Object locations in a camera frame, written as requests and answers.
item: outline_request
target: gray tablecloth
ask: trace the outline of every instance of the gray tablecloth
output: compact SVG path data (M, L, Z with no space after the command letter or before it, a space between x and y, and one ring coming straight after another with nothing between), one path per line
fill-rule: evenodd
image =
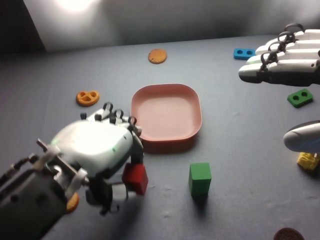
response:
M102 47L0 60L1 161L40 153L37 138L49 142L64 126L106 101L130 113L131 98L150 84L181 83L199 95L203 124L188 152L145 154L149 185L144 198L118 214L99 215L81 189L76 211L63 217L46 240L271 240L292 227L306 240L320 235L320 183L296 164L298 153L283 135L319 119L320 87L314 102L296 109L287 96L300 87L252 84L239 79L245 63L234 48L257 48L273 36ZM155 48L167 51L159 65L148 61ZM98 90L97 105L83 109L77 92ZM190 196L190 163L210 163L207 202Z

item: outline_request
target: pink plastic container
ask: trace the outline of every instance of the pink plastic container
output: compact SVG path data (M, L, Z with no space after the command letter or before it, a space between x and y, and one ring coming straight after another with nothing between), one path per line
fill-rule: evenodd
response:
M173 153L192 147L201 128L202 114L197 93L183 84L149 85L138 90L131 102L131 115L142 127L144 149Z

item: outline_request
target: blue block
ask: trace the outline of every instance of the blue block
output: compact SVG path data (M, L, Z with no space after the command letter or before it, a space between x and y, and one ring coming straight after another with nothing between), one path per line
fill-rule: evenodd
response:
M250 48L235 48L233 52L234 59L248 60L252 56L255 56L256 50Z

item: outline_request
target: red cube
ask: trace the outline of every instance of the red cube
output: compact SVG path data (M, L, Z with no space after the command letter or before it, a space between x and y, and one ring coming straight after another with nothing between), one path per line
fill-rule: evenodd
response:
M122 174L122 181L131 186L137 194L145 195L148 185L145 165L127 163Z

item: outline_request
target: green block with holes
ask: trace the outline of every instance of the green block with holes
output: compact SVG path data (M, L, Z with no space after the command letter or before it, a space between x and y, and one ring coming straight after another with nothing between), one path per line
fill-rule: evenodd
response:
M205 196L209 192L211 171L209 163L192 163L189 171L189 188L193 197Z
M303 105L306 105L313 101L313 95L306 88L292 93L288 96L287 100L295 108L300 108Z

